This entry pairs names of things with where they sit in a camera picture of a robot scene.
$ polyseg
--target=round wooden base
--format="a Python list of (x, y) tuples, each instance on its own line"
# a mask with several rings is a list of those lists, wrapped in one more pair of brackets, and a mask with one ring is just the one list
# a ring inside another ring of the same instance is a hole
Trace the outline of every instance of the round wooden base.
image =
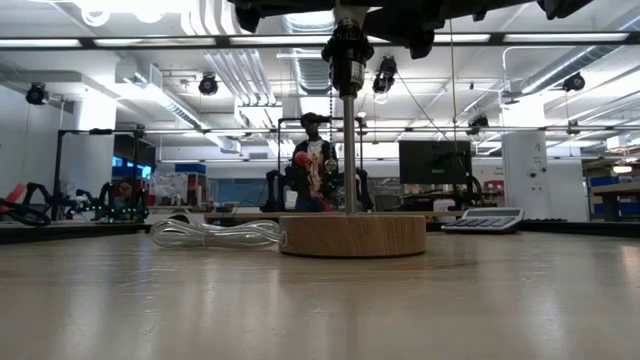
[(305, 215), (282, 216), (287, 242), (280, 251), (326, 257), (392, 257), (426, 251), (424, 216)]

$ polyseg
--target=calculator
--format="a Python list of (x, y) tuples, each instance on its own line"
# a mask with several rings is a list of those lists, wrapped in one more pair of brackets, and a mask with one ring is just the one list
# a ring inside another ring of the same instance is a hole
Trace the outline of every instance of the calculator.
[(467, 210), (462, 218), (442, 226), (446, 232), (507, 234), (518, 230), (524, 209), (486, 208)]

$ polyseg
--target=red object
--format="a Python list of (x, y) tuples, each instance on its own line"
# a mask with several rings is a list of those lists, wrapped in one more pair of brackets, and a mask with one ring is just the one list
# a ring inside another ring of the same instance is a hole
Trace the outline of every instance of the red object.
[[(22, 195), (24, 195), (25, 192), (27, 192), (27, 186), (24, 184), (18, 184), (5, 200), (15, 203), (22, 197)], [(0, 214), (6, 213), (7, 211), (9, 211), (9, 208), (6, 206), (0, 206)]]
[(309, 155), (306, 152), (300, 151), (295, 156), (295, 162), (300, 166), (307, 166), (311, 160), (309, 160)]

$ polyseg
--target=white shirt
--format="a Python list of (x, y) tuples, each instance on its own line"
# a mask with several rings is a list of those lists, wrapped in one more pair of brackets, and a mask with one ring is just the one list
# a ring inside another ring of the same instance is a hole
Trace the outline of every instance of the white shirt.
[(317, 196), (320, 190), (320, 169), (324, 166), (324, 159), (322, 156), (322, 144), (323, 140), (309, 141), (309, 147), (307, 149), (307, 155), (311, 164), (309, 165), (309, 179), (311, 180), (311, 196)]

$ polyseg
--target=vertical pole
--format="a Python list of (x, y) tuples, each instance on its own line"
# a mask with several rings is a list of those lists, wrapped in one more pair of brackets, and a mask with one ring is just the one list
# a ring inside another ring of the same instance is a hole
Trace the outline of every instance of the vertical pole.
[(344, 186), (346, 213), (352, 215), (356, 213), (356, 139), (355, 139), (355, 96), (344, 96)]
[(278, 119), (278, 174), (280, 174), (280, 126), (282, 126), (282, 119)]
[[(133, 132), (133, 185), (131, 187), (131, 208), (138, 208), (138, 139), (139, 130)], [(129, 218), (133, 220), (135, 212), (129, 213)]]
[(358, 121), (358, 124), (360, 125), (360, 170), (364, 170), (364, 144), (362, 143), (364, 137), (364, 134), (362, 133), (363, 122), (364, 119), (360, 119), (360, 121)]
[(62, 161), (62, 139), (65, 131), (58, 130), (58, 144), (56, 145), (56, 168), (53, 177), (53, 204), (51, 205), (51, 220), (58, 220), (59, 201), (63, 198), (60, 194), (60, 164)]

